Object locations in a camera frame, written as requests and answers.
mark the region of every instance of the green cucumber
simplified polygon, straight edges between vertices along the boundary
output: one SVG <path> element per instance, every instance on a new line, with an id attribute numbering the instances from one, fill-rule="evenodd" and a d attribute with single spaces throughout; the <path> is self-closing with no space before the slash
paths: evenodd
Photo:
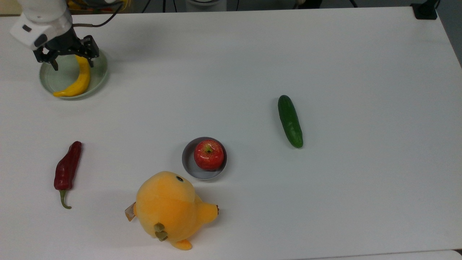
<path id="1" fill-rule="evenodd" d="M 292 100 L 286 95 L 280 96 L 278 110 L 287 139 L 294 147 L 301 148 L 303 146 L 303 134 Z"/>

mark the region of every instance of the plush toy foot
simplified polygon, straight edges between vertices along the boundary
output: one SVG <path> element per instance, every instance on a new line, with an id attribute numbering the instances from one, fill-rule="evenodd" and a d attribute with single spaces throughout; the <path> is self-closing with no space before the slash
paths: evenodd
<path id="1" fill-rule="evenodd" d="M 181 250 L 190 250 L 191 248 L 193 248 L 193 245 L 191 245 L 191 243 L 186 240 L 186 239 L 183 239 L 181 241 L 178 241 L 176 243 L 172 243 L 172 246 L 178 248 L 178 249 L 181 249 Z"/>

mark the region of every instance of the black object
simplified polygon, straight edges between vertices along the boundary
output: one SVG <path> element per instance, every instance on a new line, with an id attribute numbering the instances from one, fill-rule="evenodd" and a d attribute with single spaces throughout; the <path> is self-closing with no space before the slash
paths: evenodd
<path id="1" fill-rule="evenodd" d="M 27 25 L 23 25 L 23 29 L 24 31 L 26 32 L 30 32 L 32 29 L 30 27 L 28 27 Z"/>
<path id="2" fill-rule="evenodd" d="M 354 8 L 358 8 L 358 5 L 354 0 L 350 0 L 350 3 L 353 5 Z"/>
<path id="3" fill-rule="evenodd" d="M 35 45 L 35 47 L 38 47 L 38 46 L 40 46 L 40 45 L 46 43 L 47 41 L 48 41 L 47 36 L 44 35 L 44 34 L 41 34 L 41 35 L 37 38 L 37 40 L 34 41 L 34 45 Z"/>
<path id="4" fill-rule="evenodd" d="M 147 3 L 145 5 L 145 8 L 143 8 L 143 10 L 141 11 L 141 13 L 144 13 L 144 11 L 146 11 L 146 8 L 147 6 L 149 5 L 149 3 L 151 2 L 151 0 L 147 0 Z"/>
<path id="5" fill-rule="evenodd" d="M 306 0 L 303 4 L 299 5 L 299 9 L 319 9 L 322 0 Z"/>
<path id="6" fill-rule="evenodd" d="M 60 55 L 77 55 L 88 60 L 90 67 L 93 67 L 92 58 L 99 57 L 99 48 L 91 35 L 79 39 L 71 27 L 66 33 L 53 38 L 45 44 L 48 53 L 43 53 L 43 46 L 34 50 L 38 62 L 50 63 L 55 70 L 58 70 L 56 58 Z"/>
<path id="7" fill-rule="evenodd" d="M 423 4 L 411 4 L 414 10 L 414 16 L 419 20 L 436 20 L 435 4 L 438 0 L 427 0 Z"/>

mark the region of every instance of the cable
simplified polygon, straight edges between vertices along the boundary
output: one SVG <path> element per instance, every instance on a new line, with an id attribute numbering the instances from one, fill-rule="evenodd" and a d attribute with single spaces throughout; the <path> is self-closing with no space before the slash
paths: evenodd
<path id="1" fill-rule="evenodd" d="M 358 5 L 354 2 L 354 0 L 350 0 L 350 3 L 353 5 L 354 8 L 358 8 Z"/>
<path id="2" fill-rule="evenodd" d="M 107 24 L 109 21 L 111 21 L 114 16 L 116 16 L 116 14 L 120 11 L 120 9 L 122 8 L 123 6 L 123 2 L 118 2 L 120 3 L 119 7 L 117 8 L 117 10 L 111 15 L 111 17 L 109 17 L 109 19 L 107 19 L 104 23 L 102 24 L 99 24 L 99 25 L 92 25 L 92 24 L 73 24 L 74 27 L 101 27 L 105 24 Z"/>
<path id="3" fill-rule="evenodd" d="M 145 5 L 145 8 L 143 8 L 143 10 L 141 11 L 141 13 L 144 13 L 144 11 L 146 11 L 146 8 L 147 6 L 149 5 L 149 3 L 151 2 L 151 0 L 147 0 L 147 3 Z"/>

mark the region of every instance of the plush toy tag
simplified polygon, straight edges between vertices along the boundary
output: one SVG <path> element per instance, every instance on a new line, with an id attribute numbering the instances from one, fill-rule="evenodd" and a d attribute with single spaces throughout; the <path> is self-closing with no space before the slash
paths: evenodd
<path id="1" fill-rule="evenodd" d="M 135 218 L 135 212 L 133 211 L 133 208 L 135 207 L 135 203 L 131 204 L 126 210 L 125 210 L 125 216 L 127 216 L 128 221 L 132 221 L 132 219 Z"/>

